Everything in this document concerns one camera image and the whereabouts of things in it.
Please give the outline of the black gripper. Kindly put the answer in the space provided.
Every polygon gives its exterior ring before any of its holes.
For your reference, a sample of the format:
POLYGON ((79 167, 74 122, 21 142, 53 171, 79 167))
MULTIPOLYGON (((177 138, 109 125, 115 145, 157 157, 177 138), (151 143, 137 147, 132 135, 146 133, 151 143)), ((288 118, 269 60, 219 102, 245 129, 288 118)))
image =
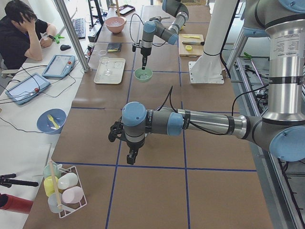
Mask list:
POLYGON ((147 60, 148 60, 148 56, 147 55, 143 55, 142 56, 142 70, 145 70, 146 68, 146 64, 147 64, 147 60))
POLYGON ((126 156, 127 164, 134 165, 134 163, 136 162, 138 151, 143 145, 144 140, 141 140, 140 142, 127 141, 127 146, 130 149, 128 155, 126 156))

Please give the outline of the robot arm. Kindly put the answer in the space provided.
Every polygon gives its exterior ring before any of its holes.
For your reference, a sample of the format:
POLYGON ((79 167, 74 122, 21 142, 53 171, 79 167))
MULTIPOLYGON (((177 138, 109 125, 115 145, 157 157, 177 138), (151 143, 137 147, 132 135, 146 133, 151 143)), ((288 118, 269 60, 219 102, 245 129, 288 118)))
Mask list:
POLYGON ((189 11, 180 0, 164 0, 162 10, 175 17, 172 24, 166 28, 162 24, 162 18, 160 16, 150 18, 143 24, 142 39, 132 48, 133 51, 135 51, 135 48, 137 47, 141 49, 142 70, 145 70, 147 58, 151 54, 154 36, 174 45, 178 40, 178 34, 181 27, 189 18, 189 11))
MULTIPOLYGON (((216 76, 217 59, 230 30, 239 0, 216 0, 202 56, 190 74, 216 76)), ((180 0, 163 0, 162 10, 175 17, 167 29, 161 17, 144 23, 142 40, 133 46, 141 49, 142 69, 151 54, 154 36, 175 44, 181 27, 189 19, 189 11, 180 0)), ((130 148, 127 163, 133 165, 147 133, 179 135, 183 129, 198 128, 214 135, 234 135, 246 139, 284 161, 305 158, 305 115, 301 110, 302 85, 305 82, 305 1, 246 0, 244 28, 250 37, 269 36, 270 68, 268 77, 268 109, 262 117, 196 112, 159 107, 147 110, 139 102, 127 103, 119 121, 120 140, 130 148)))

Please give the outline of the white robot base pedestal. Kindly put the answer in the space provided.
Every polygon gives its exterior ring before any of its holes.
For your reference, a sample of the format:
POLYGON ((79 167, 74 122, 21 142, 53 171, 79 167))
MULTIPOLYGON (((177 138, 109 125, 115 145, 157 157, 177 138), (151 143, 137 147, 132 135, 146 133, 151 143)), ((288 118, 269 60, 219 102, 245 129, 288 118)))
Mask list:
POLYGON ((189 62, 192 84, 223 84, 221 52, 238 8, 238 0, 216 0, 205 38, 202 56, 189 62))

